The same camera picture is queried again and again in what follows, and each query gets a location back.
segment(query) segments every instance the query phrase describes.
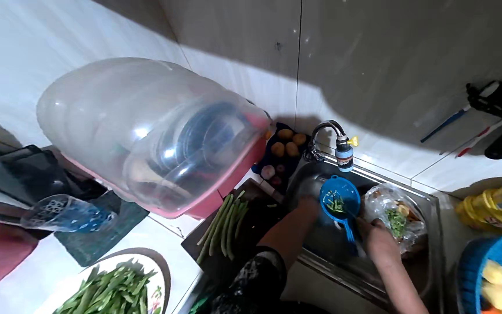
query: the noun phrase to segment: plastic cup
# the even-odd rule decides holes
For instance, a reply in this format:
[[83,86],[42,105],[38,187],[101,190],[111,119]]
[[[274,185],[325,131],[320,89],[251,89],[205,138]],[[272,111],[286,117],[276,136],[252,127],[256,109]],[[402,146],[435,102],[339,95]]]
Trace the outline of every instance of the plastic cup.
[[112,225],[116,213],[78,198],[59,194],[46,197],[21,217],[29,229],[61,232],[95,232]]

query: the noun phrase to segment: faucet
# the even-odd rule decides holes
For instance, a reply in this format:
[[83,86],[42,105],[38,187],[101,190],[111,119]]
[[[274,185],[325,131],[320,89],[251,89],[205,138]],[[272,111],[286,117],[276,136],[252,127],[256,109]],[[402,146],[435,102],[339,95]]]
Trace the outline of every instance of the faucet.
[[336,149],[335,155],[338,161],[338,169],[342,172],[351,171],[354,167],[354,150],[352,146],[358,146],[358,137],[354,136],[351,140],[344,133],[344,129],[334,120],[325,120],[318,124],[311,133],[311,140],[307,149],[303,152],[303,159],[305,161],[321,163],[324,161],[324,154],[316,147],[317,134],[321,129],[330,127],[336,133]]

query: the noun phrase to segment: blue basket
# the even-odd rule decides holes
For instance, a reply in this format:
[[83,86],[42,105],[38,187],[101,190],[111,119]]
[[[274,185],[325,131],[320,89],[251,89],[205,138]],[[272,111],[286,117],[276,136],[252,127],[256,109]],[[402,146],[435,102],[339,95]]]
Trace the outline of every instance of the blue basket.
[[[328,200],[327,194],[329,191],[336,194],[337,197],[341,197],[344,201],[345,213],[332,213],[325,205]],[[354,223],[354,218],[359,213],[360,197],[358,189],[352,184],[352,182],[340,178],[337,175],[333,175],[328,179],[321,187],[319,193],[319,201],[321,202],[322,210],[332,218],[344,225],[346,230],[346,237],[349,243],[353,244],[355,242],[354,233],[352,232],[351,225]]]
[[502,237],[473,240],[462,253],[457,280],[458,293],[465,313],[481,313],[481,273],[488,259],[502,266]]

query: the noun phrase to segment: white plate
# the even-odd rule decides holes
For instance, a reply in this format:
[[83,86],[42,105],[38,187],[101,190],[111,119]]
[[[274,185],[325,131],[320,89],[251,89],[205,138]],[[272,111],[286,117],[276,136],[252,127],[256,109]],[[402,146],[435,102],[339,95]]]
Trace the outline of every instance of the white plate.
[[162,270],[151,258],[141,255],[141,254],[122,254],[114,256],[96,263],[82,272],[77,276],[66,280],[59,285],[59,288],[54,292],[43,304],[42,306],[34,312],[35,314],[52,314],[57,310],[65,301],[67,301],[72,295],[79,290],[80,284],[83,280],[86,280],[92,271],[92,268],[100,266],[100,272],[105,270],[106,272],[111,272],[117,268],[117,264],[124,263],[133,259],[134,263],[141,264],[144,269],[144,273],[148,274],[153,271],[157,274],[150,278],[147,283],[148,290],[148,314],[163,314],[164,312],[164,275]]

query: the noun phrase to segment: kitchen sink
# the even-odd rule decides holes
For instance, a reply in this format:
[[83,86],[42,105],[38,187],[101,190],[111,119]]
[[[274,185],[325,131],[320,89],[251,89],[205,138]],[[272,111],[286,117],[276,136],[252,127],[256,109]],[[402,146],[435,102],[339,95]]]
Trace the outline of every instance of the kitchen sink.
[[[331,175],[348,179],[362,197],[375,185],[391,182],[414,201],[427,225],[428,246],[410,258],[403,259],[403,264],[429,312],[442,313],[444,256],[438,199],[361,167],[354,167],[352,172],[341,172],[336,166],[335,157],[324,154],[324,161],[320,163],[300,161],[284,197],[284,204],[293,210],[300,196],[317,197],[321,186]],[[352,256],[346,243],[344,229],[321,211],[305,239],[298,260],[377,306],[390,310],[383,282],[373,262],[365,255],[359,242],[356,241],[359,256]]]

